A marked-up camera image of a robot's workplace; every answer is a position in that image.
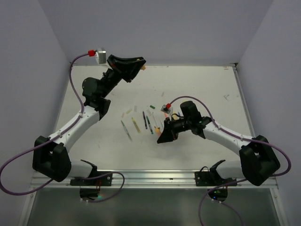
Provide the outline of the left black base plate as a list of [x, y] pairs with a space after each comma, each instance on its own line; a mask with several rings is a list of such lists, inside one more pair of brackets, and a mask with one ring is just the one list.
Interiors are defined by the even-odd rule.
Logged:
[[111, 186], [112, 172], [110, 171], [95, 171], [90, 174], [88, 178], [74, 178], [71, 179], [71, 186]]

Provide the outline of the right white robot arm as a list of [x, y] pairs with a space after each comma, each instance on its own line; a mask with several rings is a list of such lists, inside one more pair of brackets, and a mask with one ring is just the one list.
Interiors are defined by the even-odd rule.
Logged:
[[226, 131], [210, 117], [202, 116], [192, 101], [180, 105], [182, 116], [177, 120], [167, 117], [164, 129], [157, 143], [173, 142], [181, 132], [190, 130], [194, 135], [216, 142], [231, 150], [238, 161], [220, 160], [208, 171], [199, 172], [198, 177], [209, 180], [211, 186], [229, 183], [236, 178], [245, 178], [251, 184], [260, 186], [279, 168], [280, 162], [267, 139], [243, 136], [232, 130]]

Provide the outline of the purple gel pen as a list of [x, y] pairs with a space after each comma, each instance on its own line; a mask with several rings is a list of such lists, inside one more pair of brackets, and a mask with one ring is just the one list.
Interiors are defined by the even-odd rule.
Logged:
[[142, 111], [142, 114], [143, 114], [143, 122], [144, 122], [145, 129], [148, 129], [145, 112]]

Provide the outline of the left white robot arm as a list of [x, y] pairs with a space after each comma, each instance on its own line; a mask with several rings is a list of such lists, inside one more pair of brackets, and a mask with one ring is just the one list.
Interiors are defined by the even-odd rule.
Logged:
[[82, 82], [80, 110], [62, 128], [48, 137], [40, 136], [34, 143], [32, 168], [48, 178], [61, 182], [66, 178], [82, 179], [87, 185], [98, 179], [97, 166], [80, 160], [72, 162], [69, 151], [77, 140], [108, 112], [108, 94], [122, 80], [131, 82], [146, 64], [143, 57], [120, 58], [110, 55], [108, 69], [101, 79], [88, 77]]

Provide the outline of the green clear pen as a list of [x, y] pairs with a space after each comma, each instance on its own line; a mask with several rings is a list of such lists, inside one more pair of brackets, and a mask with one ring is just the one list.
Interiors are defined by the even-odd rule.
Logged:
[[122, 127], [123, 127], [123, 129], [124, 129], [124, 131], [125, 131], [127, 137], [128, 137], [129, 140], [132, 142], [133, 140], [132, 140], [132, 138], [131, 138], [131, 136], [130, 136], [130, 134], [129, 134], [129, 132], [128, 132], [126, 126], [125, 126], [125, 124], [124, 124], [124, 122], [123, 122], [122, 120], [120, 120], [120, 121], [121, 121]]

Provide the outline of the yellow thin highlighter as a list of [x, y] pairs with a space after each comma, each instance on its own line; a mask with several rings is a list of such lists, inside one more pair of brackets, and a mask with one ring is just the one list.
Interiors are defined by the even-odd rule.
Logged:
[[138, 133], [141, 133], [140, 128], [139, 128], [139, 126], [138, 126], [136, 120], [135, 120], [133, 117], [132, 117], [131, 119], [132, 119], [132, 122], [133, 122], [133, 124], [134, 124], [135, 129], [137, 130], [137, 132], [138, 132]]

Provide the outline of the orange thick highlighter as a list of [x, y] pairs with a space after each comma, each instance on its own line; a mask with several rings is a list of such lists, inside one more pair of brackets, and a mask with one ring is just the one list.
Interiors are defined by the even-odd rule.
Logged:
[[161, 136], [161, 130], [158, 127], [154, 127], [155, 134], [159, 137]]

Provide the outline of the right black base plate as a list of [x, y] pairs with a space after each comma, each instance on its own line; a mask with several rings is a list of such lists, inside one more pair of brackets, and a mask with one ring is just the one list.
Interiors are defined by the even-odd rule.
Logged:
[[194, 172], [194, 179], [196, 186], [220, 186], [233, 182], [230, 186], [236, 186], [237, 181], [231, 178], [223, 179], [218, 174], [210, 171], [196, 171]]

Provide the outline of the aluminium rail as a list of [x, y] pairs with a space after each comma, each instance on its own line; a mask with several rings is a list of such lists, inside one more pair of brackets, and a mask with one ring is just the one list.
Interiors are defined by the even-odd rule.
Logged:
[[[118, 171], [125, 177], [125, 183], [123, 188], [204, 188], [209, 189], [215, 186], [197, 186], [195, 179], [195, 171], [198, 170], [113, 170], [113, 169], [99, 169], [98, 171]], [[41, 173], [34, 172], [32, 180], [30, 182], [30, 188], [36, 188], [50, 179]], [[70, 178], [63, 180], [62, 182], [52, 181], [44, 188], [75, 188], [70, 185]], [[261, 186], [254, 186], [248, 181], [238, 182], [236, 186], [228, 186], [229, 188], [278, 188], [275, 178], [269, 178]], [[111, 186], [105, 186], [104, 188], [120, 188], [122, 184], [122, 176], [119, 174], [113, 174], [111, 180]]]

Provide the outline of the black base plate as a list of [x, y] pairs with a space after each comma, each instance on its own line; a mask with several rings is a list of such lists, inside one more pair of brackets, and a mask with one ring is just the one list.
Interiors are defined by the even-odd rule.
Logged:
[[210, 171], [196, 171], [194, 172], [194, 179], [196, 186], [220, 186], [233, 182], [230, 186], [236, 186], [237, 181], [231, 178], [223, 179], [218, 174]]
[[74, 178], [71, 179], [71, 186], [111, 186], [112, 172], [110, 171], [95, 171], [90, 174], [88, 178]]

